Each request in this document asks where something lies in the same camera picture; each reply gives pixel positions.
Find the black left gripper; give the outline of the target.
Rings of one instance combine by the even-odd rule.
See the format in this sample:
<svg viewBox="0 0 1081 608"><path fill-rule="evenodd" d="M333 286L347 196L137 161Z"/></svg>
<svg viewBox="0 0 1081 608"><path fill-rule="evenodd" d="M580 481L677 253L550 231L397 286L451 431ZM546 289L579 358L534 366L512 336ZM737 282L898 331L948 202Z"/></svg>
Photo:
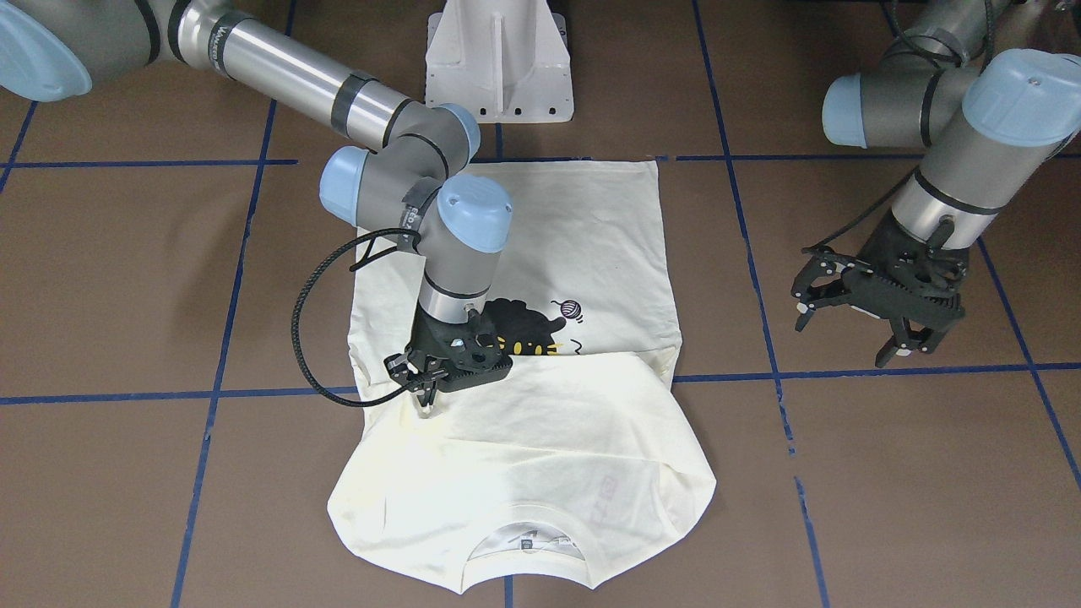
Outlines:
<svg viewBox="0 0 1081 608"><path fill-rule="evenodd" d="M888 213L857 255L875 272L845 272L849 304L888 319L891 338L877 351L877 368L907 356L915 342L917 351L934 353L963 319L960 288L967 277L969 251L943 246L955 227L952 215L942 215L923 242Z"/></svg>

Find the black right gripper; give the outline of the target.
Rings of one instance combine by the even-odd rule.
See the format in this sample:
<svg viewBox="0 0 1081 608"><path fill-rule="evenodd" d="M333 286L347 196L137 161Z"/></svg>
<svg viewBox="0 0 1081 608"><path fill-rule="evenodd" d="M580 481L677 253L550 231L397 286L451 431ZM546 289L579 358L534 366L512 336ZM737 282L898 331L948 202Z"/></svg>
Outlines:
<svg viewBox="0 0 1081 608"><path fill-rule="evenodd" d="M416 369L408 386L418 388L418 415L432 414L438 389L449 393L497 382L513 365L498 345L492 315L475 309L466 323L445 323L417 308L405 357Z"/></svg>

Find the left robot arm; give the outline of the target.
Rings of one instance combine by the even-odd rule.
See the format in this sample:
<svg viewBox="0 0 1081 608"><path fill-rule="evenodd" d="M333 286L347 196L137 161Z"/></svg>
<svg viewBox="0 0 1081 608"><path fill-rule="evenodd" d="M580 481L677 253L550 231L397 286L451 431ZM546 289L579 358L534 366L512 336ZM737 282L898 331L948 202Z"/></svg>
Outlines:
<svg viewBox="0 0 1081 608"><path fill-rule="evenodd" d="M1078 57L997 50L1004 1L931 1L872 72L835 80L823 133L856 146L921 147L924 157L882 197L888 212L860 251L808 247L796 275L796 330L825 307L888 320L877 368L932 353L963 318L970 247L1078 133Z"/></svg>

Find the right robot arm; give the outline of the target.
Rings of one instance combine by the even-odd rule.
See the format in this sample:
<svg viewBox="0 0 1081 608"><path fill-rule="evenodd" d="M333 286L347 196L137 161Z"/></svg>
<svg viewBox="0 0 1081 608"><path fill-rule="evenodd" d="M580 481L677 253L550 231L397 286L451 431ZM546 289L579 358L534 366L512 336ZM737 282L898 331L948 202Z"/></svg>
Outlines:
<svg viewBox="0 0 1081 608"><path fill-rule="evenodd" d="M313 51L231 1L4 1L3 88L24 100L59 101L162 60L250 85L348 138L319 185L329 213L364 234L329 254L301 289L291 320L297 365L326 388L302 354L301 313L337 257L378 238L388 253L425 259L405 351L385 359L397 384L428 415L437 394L501 381L511 369L484 308L513 219L502 186L466 172L481 134L461 106L422 105L369 72Z"/></svg>

